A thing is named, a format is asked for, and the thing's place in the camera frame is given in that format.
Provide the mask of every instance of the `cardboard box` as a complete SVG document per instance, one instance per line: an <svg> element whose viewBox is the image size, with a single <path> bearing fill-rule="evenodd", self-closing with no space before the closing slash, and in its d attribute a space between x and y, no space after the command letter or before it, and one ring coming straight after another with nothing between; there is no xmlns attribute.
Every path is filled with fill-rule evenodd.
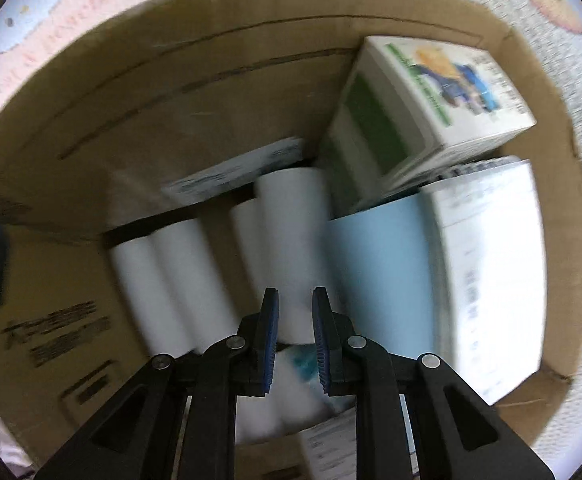
<svg viewBox="0 0 582 480"><path fill-rule="evenodd" d="M10 228L0 415L40 464L148 359L106 252Z"/></svg>
<svg viewBox="0 0 582 480"><path fill-rule="evenodd" d="M488 52L371 36L349 76L321 165L338 209L351 212L418 176L494 150L534 124Z"/></svg>
<svg viewBox="0 0 582 480"><path fill-rule="evenodd" d="M146 199L143 215L160 214L178 206L164 200L164 184L242 153L298 137L305 156L315 156L363 38L374 35L487 50L535 116L502 152L531 160L544 220L550 371L525 381L506 408L528 442L538 435L559 405L554 392L568 387L558 377L573 375L582 343L582 167L560 95L519 34L464 0L156 0L69 45L0 113L0 216L33 236L21 252L14 245L30 284L12 286L0 307L0 413L37 463L75 428L67 410L84 420L146 357L98 245L112 185L131 201ZM242 313L257 303L225 202L197 211ZM10 321L37 322L89 301L96 312L56 331L108 316L108 329L90 325L89 342L38 367L31 350L52 333L5 349L1 331ZM110 386L79 404L76 394L88 388L82 378L100 381L90 374L109 361L121 364L102 369ZM61 404L64 392L71 401Z"/></svg>
<svg viewBox="0 0 582 480"><path fill-rule="evenodd" d="M311 480L299 436L236 446L235 480Z"/></svg>

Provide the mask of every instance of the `white box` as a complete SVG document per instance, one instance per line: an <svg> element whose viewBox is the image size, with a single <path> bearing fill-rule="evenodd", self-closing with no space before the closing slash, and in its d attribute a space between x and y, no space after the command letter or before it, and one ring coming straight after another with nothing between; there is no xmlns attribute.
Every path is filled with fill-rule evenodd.
<svg viewBox="0 0 582 480"><path fill-rule="evenodd" d="M420 196L433 217L439 355L493 404L542 358L546 255L531 165L447 178Z"/></svg>
<svg viewBox="0 0 582 480"><path fill-rule="evenodd" d="M340 212L501 146L535 124L488 52L440 41L365 39L322 146Z"/></svg>

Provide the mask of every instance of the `product box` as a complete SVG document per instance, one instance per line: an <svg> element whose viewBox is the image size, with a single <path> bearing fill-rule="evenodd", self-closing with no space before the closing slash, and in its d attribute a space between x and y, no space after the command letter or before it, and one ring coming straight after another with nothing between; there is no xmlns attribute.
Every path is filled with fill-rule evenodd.
<svg viewBox="0 0 582 480"><path fill-rule="evenodd" d="M485 50L370 36L331 123L322 166L337 208L350 212L429 171L493 150L534 124Z"/></svg>

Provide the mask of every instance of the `light blue package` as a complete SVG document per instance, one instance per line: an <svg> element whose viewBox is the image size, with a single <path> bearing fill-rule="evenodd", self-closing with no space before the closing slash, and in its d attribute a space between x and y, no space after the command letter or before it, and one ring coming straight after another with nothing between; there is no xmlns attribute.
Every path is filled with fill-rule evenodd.
<svg viewBox="0 0 582 480"><path fill-rule="evenodd" d="M413 359L436 351L426 211L415 194L332 220L328 228L356 332Z"/></svg>

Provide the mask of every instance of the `white package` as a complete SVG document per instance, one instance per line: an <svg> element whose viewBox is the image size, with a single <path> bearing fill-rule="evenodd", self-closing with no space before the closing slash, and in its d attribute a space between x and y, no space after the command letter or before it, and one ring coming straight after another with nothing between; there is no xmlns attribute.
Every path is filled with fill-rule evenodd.
<svg viewBox="0 0 582 480"><path fill-rule="evenodd" d="M111 250L113 264L131 312L151 354L179 357L194 342L148 237L135 238Z"/></svg>
<svg viewBox="0 0 582 480"><path fill-rule="evenodd" d="M284 343L311 344L311 297L316 286L327 288L337 310L325 260L329 208L322 172L316 168L274 171L256 181L256 195L271 266L270 286L279 292L277 337Z"/></svg>
<svg viewBox="0 0 582 480"><path fill-rule="evenodd" d="M542 218L529 161L424 186L443 257L442 357L489 404L540 365L546 317Z"/></svg>
<svg viewBox="0 0 582 480"><path fill-rule="evenodd" d="M238 330L239 320L197 219L172 224L150 236L198 352Z"/></svg>

